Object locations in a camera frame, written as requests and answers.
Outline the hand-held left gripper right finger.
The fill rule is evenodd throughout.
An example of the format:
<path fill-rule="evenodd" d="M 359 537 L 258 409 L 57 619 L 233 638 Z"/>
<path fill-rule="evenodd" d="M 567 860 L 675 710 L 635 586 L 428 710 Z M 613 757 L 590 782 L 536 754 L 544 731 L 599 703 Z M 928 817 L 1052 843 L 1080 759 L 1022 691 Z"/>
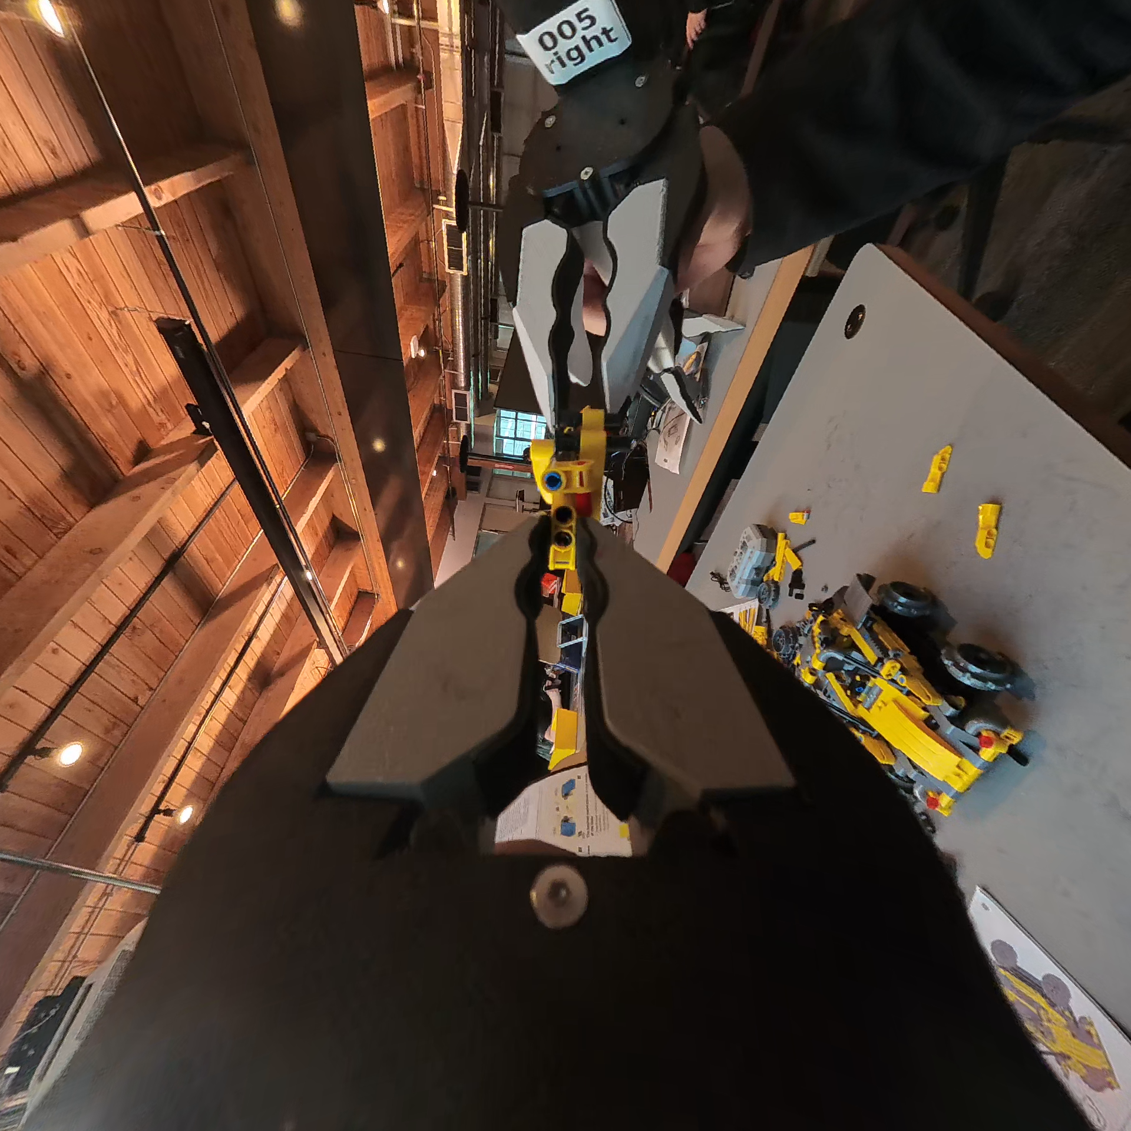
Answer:
<path fill-rule="evenodd" d="M 710 610 L 584 520 L 588 777 L 618 817 L 660 823 L 796 786 Z"/>

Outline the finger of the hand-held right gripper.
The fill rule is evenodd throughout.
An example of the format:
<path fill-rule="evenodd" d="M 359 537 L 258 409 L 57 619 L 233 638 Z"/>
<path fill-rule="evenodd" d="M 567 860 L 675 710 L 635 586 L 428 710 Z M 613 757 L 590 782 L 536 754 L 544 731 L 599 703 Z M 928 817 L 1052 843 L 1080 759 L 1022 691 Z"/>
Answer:
<path fill-rule="evenodd" d="M 618 413 L 642 378 L 675 368 L 673 272 L 665 248 L 669 182 L 633 189 L 605 221 L 590 221 L 575 238 L 606 284 L 606 331 L 599 353 L 603 401 Z"/>
<path fill-rule="evenodd" d="M 540 412 L 556 430 L 571 411 L 572 386 L 592 378 L 584 327 L 584 253 L 574 236 L 552 219 L 521 233 L 516 330 Z"/>

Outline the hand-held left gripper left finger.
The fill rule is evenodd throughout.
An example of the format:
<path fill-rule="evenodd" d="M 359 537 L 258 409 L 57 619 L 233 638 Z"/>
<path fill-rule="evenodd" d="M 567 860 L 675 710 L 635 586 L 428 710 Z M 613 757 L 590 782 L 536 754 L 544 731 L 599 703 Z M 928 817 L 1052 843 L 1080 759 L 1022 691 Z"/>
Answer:
<path fill-rule="evenodd" d="M 327 774 L 330 790 L 498 816 L 537 776 L 543 522 L 423 598 Z"/>

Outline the yellow brick vehicle model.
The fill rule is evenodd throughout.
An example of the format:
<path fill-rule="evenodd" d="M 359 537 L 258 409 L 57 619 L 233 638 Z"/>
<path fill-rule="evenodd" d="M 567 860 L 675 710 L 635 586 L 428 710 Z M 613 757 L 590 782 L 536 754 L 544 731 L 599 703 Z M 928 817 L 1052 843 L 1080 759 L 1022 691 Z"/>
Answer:
<path fill-rule="evenodd" d="M 1021 671 L 1007 656 L 956 644 L 929 590 L 867 574 L 790 625 L 758 611 L 754 638 L 862 743 L 926 831 L 992 766 L 1029 763 L 1025 731 L 999 706 Z"/>

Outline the small yellow brick assembly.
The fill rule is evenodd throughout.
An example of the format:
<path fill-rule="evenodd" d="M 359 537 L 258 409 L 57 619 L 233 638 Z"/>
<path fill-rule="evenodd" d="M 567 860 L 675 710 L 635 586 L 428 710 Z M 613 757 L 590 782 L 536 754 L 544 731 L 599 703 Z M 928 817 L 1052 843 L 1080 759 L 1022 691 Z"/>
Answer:
<path fill-rule="evenodd" d="M 532 475 L 549 516 L 548 572 L 575 571 L 580 520 L 600 512 L 606 455 L 605 412 L 595 407 L 530 444 Z"/>

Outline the person's right forearm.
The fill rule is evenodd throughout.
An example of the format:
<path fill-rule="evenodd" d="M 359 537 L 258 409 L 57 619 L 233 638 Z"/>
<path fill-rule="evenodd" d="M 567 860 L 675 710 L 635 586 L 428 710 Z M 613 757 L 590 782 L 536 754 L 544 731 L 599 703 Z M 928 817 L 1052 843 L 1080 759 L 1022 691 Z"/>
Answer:
<path fill-rule="evenodd" d="M 743 162 L 747 275 L 988 166 L 1128 77 L 1130 3 L 868 3 L 704 125 Z"/>

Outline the person's right hand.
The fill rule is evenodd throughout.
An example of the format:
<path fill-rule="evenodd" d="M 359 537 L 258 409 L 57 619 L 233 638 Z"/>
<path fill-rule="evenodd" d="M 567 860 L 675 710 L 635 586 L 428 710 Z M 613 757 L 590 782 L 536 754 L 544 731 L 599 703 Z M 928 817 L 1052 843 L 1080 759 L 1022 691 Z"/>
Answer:
<path fill-rule="evenodd" d="M 679 292 L 726 269 L 753 226 L 751 190 L 734 144 L 715 125 L 704 125 L 699 140 L 701 199 L 681 232 L 673 276 Z"/>

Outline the grey battery box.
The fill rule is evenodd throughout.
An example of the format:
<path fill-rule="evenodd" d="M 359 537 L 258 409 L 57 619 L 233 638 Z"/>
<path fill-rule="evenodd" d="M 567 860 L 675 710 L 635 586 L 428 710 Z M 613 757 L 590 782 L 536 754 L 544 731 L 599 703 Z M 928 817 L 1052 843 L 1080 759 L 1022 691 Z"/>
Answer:
<path fill-rule="evenodd" d="M 726 582 L 730 594 L 741 599 L 753 599 L 778 559 L 784 535 L 774 528 L 751 524 L 739 539 L 730 559 Z"/>

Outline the grey table with wood edge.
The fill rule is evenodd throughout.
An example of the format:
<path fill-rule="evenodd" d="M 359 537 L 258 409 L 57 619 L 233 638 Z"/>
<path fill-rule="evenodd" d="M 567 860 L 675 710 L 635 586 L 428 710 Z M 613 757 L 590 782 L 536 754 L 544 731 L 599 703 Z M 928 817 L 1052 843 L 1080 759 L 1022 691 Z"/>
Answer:
<path fill-rule="evenodd" d="M 706 360 L 710 397 L 703 421 L 688 427 L 680 470 L 660 467 L 657 439 L 648 440 L 649 486 L 638 510 L 633 547 L 660 571 L 666 571 L 680 551 L 813 249 L 802 246 L 732 283 L 726 316 L 739 327 L 711 335 Z"/>

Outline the printed paper sheet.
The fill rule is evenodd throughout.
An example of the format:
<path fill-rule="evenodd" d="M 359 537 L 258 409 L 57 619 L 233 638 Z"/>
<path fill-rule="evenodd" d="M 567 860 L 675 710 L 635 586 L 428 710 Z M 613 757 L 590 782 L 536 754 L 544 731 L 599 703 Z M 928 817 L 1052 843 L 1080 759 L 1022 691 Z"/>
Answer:
<path fill-rule="evenodd" d="M 631 831 L 591 785 L 586 765 L 526 786 L 497 817 L 495 844 L 536 842 L 576 856 L 631 855 Z"/>

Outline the instruction booklet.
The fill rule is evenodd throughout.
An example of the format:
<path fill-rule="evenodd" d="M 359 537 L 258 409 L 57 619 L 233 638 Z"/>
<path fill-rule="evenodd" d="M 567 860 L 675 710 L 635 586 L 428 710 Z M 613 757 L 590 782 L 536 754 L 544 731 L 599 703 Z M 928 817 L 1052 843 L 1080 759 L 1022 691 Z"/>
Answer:
<path fill-rule="evenodd" d="M 1128 1130 L 1128 1034 L 983 887 L 968 914 L 1003 995 L 1091 1127 Z"/>

